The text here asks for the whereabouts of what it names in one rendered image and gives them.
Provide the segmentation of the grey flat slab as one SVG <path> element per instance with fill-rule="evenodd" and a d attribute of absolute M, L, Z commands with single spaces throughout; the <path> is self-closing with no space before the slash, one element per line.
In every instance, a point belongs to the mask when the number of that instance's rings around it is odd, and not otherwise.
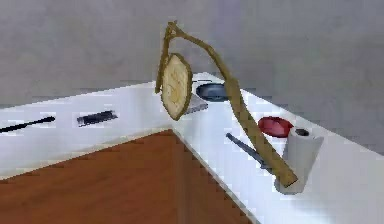
<path fill-rule="evenodd" d="M 192 94 L 190 98 L 190 103 L 187 107 L 187 110 L 185 111 L 185 115 L 194 113 L 197 111 L 205 110 L 208 108 L 208 104 L 199 98 L 197 95 Z"/>

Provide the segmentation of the black round pan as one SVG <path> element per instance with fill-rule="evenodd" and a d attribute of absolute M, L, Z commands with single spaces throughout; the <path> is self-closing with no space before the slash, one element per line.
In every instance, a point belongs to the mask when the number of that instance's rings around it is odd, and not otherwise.
<path fill-rule="evenodd" d="M 196 94 L 203 100 L 210 102 L 224 102 L 229 100 L 224 85 L 220 83 L 202 84 L 196 88 Z"/>

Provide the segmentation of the wooden hanging sign with branch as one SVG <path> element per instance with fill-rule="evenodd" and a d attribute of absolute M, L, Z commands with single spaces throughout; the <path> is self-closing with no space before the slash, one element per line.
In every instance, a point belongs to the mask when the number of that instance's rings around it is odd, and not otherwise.
<path fill-rule="evenodd" d="M 173 120 L 178 121 L 186 112 L 192 95 L 193 74 L 190 64 L 181 54 L 169 52 L 170 43 L 175 38 L 183 38 L 207 52 L 224 79 L 224 89 L 233 114 L 254 146 L 255 151 L 271 168 L 272 174 L 281 185 L 288 187 L 297 182 L 298 177 L 294 171 L 269 143 L 248 111 L 239 83 L 231 75 L 220 55 L 211 45 L 184 32 L 177 26 L 176 21 L 169 21 L 165 29 L 155 85 L 155 93 L 161 93 L 161 101 L 168 115 Z"/>

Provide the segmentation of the dark grey knife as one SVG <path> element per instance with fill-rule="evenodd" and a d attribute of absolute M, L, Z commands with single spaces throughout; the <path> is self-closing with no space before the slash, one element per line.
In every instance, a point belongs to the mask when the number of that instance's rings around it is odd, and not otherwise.
<path fill-rule="evenodd" d="M 254 160 L 256 160 L 260 164 L 260 168 L 268 171 L 269 173 L 272 173 L 272 169 L 264 162 L 264 160 L 261 158 L 261 156 L 250 146 L 239 140 L 238 138 L 234 137 L 231 133 L 227 133 L 226 137 L 232 141 L 234 144 L 236 144 L 239 148 L 241 148 L 243 151 L 245 151 L 249 156 L 251 156 Z"/>

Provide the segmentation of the red bowl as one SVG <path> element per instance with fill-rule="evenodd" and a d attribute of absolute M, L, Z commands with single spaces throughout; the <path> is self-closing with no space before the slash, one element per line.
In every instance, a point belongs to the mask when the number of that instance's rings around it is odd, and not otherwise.
<path fill-rule="evenodd" d="M 263 133 L 269 136 L 286 138 L 293 124 L 280 117 L 267 116 L 258 121 L 258 126 Z"/>

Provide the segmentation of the white counter with brown cabinets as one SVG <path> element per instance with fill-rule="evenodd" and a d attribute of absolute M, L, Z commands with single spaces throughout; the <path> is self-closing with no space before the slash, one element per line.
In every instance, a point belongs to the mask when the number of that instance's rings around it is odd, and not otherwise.
<path fill-rule="evenodd" d="M 384 156 L 322 127 L 305 190 L 230 141 L 228 103 L 172 121 L 152 83 L 0 109 L 0 224 L 384 224 Z M 114 111 L 80 127 L 77 118 Z"/>

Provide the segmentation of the black flat utensil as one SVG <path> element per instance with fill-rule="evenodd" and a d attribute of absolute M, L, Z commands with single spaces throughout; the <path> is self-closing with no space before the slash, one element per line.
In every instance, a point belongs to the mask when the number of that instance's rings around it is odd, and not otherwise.
<path fill-rule="evenodd" d="M 108 121 L 116 118 L 117 118 L 117 115 L 115 114 L 115 112 L 110 110 L 110 111 L 104 111 L 104 112 L 99 112 L 95 114 L 78 117 L 77 122 L 78 122 L 78 125 L 82 127 L 82 126 L 97 124 L 100 122 L 104 122 L 104 121 Z"/>

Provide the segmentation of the white paper towel roll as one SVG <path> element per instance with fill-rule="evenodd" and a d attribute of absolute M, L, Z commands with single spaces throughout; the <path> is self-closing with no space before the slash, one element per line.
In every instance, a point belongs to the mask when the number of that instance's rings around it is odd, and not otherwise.
<path fill-rule="evenodd" d="M 288 187 L 275 181 L 276 190 L 284 195 L 302 193 L 324 138 L 308 129 L 293 127 L 288 134 L 283 159 L 293 170 L 298 180 Z"/>

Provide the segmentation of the black long-handled utensil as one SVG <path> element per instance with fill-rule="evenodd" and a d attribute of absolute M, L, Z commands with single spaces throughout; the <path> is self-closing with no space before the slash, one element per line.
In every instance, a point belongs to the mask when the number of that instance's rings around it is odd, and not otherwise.
<path fill-rule="evenodd" d="M 0 133 L 12 132 L 12 131 L 24 129 L 27 126 L 30 126 L 30 125 L 42 124 L 42 123 L 47 123 L 47 122 L 53 122 L 55 120 L 56 120 L 55 117 L 49 116 L 49 117 L 45 117 L 45 118 L 42 118 L 42 119 L 39 119 L 39 120 L 35 120 L 35 121 L 30 121 L 30 122 L 26 122 L 26 123 L 21 123 L 21 124 L 17 124 L 17 125 L 13 125 L 13 126 L 8 126 L 8 127 L 0 128 Z"/>

